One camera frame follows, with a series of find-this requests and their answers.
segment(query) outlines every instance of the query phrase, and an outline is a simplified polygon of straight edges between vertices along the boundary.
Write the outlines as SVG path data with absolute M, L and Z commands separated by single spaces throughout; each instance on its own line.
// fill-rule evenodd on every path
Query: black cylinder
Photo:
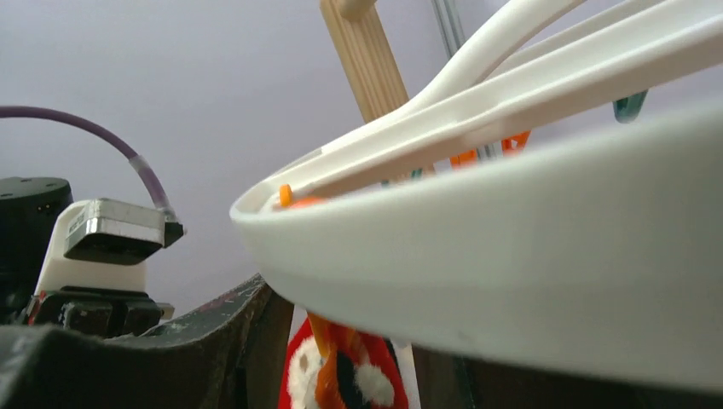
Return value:
M 71 203 L 70 183 L 64 179 L 0 179 L 0 307 L 4 316 L 29 301 L 55 220 Z

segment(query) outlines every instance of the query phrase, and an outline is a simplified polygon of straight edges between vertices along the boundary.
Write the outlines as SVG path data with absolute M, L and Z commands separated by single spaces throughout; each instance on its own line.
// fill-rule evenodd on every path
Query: metal pole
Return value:
M 437 23 L 439 23 L 439 31 L 442 34 L 442 40 L 444 41 L 444 48 L 447 50 L 447 57 L 452 58 L 452 55 L 460 49 L 462 44 L 465 43 L 467 38 L 462 30 L 462 23 L 460 21 L 460 14 L 457 12 L 457 4 L 455 0 L 431 0 L 432 7 L 434 8 L 434 14 L 437 16 Z M 492 145 L 485 145 L 483 147 L 484 156 L 487 158 L 494 158 L 495 147 Z

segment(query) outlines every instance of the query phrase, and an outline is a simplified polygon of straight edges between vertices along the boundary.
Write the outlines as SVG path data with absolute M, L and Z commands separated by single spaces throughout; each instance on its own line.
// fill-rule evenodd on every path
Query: wooden handle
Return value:
M 349 21 L 361 20 L 377 0 L 339 0 L 339 14 Z
M 341 15 L 341 7 L 345 3 L 370 3 L 370 6 L 359 20 L 349 21 Z M 372 3 L 364 0 L 321 0 L 321 14 L 364 122 L 384 116 L 409 101 L 379 14 Z M 423 173 L 434 173 L 434 167 L 431 164 L 426 166 Z M 401 181 L 409 177 L 407 173 L 390 180 Z

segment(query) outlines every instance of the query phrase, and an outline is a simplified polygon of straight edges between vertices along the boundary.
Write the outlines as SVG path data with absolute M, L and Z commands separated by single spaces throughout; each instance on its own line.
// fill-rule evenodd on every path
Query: plush toy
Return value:
M 307 318 L 286 351 L 279 409 L 408 409 L 391 342 L 328 321 L 312 331 Z

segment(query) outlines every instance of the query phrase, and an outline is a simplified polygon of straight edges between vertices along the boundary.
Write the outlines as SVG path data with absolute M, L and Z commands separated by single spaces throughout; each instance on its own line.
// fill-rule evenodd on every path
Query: gray wall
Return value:
M 466 32 L 503 3 L 460 0 Z M 613 3 L 589 1 L 533 42 Z M 414 94 L 446 60 L 429 0 L 380 0 L 378 7 Z M 721 73 L 654 89 L 643 116 L 723 95 Z M 190 229 L 150 261 L 152 296 L 179 312 L 255 271 L 228 220 L 232 201 L 362 123 L 312 0 L 3 0 L 0 104 L 91 118 L 147 158 Z M 607 105 L 534 130 L 530 146 L 613 123 Z M 81 131 L 6 120 L 0 135 L 0 177 L 61 176 L 77 199 L 149 204 L 120 155 Z

